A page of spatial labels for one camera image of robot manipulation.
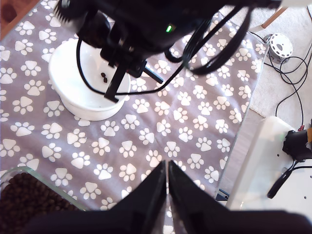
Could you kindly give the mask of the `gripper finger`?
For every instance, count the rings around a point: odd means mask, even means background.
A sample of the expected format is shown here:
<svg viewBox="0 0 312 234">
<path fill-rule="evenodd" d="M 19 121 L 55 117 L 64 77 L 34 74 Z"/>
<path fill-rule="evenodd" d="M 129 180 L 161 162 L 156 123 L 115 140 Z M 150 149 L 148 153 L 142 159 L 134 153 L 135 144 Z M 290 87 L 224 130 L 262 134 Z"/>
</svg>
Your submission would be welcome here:
<svg viewBox="0 0 312 234">
<path fill-rule="evenodd" d="M 166 162 L 109 210 L 108 234 L 149 234 L 166 200 Z"/>
<path fill-rule="evenodd" d="M 189 234 L 223 234 L 227 209 L 199 188 L 172 160 L 168 165 L 169 192 Z"/>
<path fill-rule="evenodd" d="M 134 60 L 128 66 L 128 74 L 134 78 L 141 77 L 146 66 L 146 60 Z"/>
</svg>

